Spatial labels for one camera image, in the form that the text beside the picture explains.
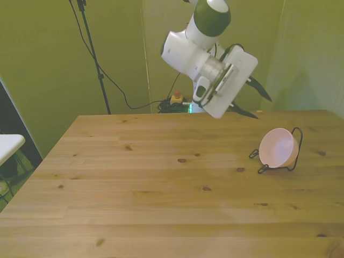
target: white robot link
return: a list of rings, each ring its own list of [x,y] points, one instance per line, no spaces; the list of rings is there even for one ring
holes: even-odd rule
[[[169,32],[161,56],[171,67],[193,80],[193,111],[221,118],[231,106],[234,111],[256,118],[233,102],[245,83],[266,99],[271,98],[250,75],[258,65],[240,44],[224,50],[220,35],[231,22],[225,0],[184,0],[195,6],[186,30]]]

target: white shelf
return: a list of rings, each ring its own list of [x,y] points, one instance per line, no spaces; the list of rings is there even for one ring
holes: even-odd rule
[[[0,166],[24,143],[24,137],[19,134],[0,134]]]

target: black wire stand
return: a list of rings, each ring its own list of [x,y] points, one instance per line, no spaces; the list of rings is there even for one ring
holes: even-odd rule
[[[21,161],[20,157],[18,156],[17,152],[15,152],[13,154],[13,158],[16,160],[16,165],[20,165],[21,168],[24,170],[24,174],[28,174],[29,171],[26,169],[25,165],[23,164],[23,162]],[[14,193],[12,191],[12,187],[11,187],[11,182],[8,178],[5,178],[2,174],[0,174],[0,181],[5,182],[5,184],[7,185],[8,189],[9,189],[9,193],[12,195],[12,197],[14,197]],[[0,194],[0,200],[4,200],[7,204],[9,203],[9,201],[5,198],[4,195]]]
[[[280,168],[270,168],[268,164],[265,164],[263,167],[261,167],[258,170],[258,174],[263,174],[265,171],[267,170],[272,170],[272,169],[287,169],[288,171],[293,171],[296,166],[297,166],[297,161],[299,159],[299,155],[300,155],[300,151],[301,151],[301,145],[302,145],[302,141],[303,141],[303,132],[299,127],[295,127],[291,134],[294,135],[295,131],[298,130],[300,132],[301,138],[300,138],[300,142],[299,142],[299,153],[297,154],[297,157],[295,159],[295,163],[294,166],[292,168],[289,167],[280,167]],[[259,156],[259,150],[255,149],[254,151],[251,152],[251,154],[249,155],[250,159],[254,159],[255,157]]]

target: pink bowl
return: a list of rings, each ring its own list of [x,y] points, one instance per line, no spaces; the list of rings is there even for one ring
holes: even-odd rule
[[[292,134],[284,128],[276,128],[263,138],[259,147],[261,162],[270,168],[287,167],[297,158],[299,145]]]

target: wooden tabletop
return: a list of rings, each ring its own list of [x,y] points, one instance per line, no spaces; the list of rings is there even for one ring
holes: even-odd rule
[[[78,117],[0,214],[0,257],[344,257],[343,120],[256,115]],[[250,152],[295,126],[296,170],[258,175]]]

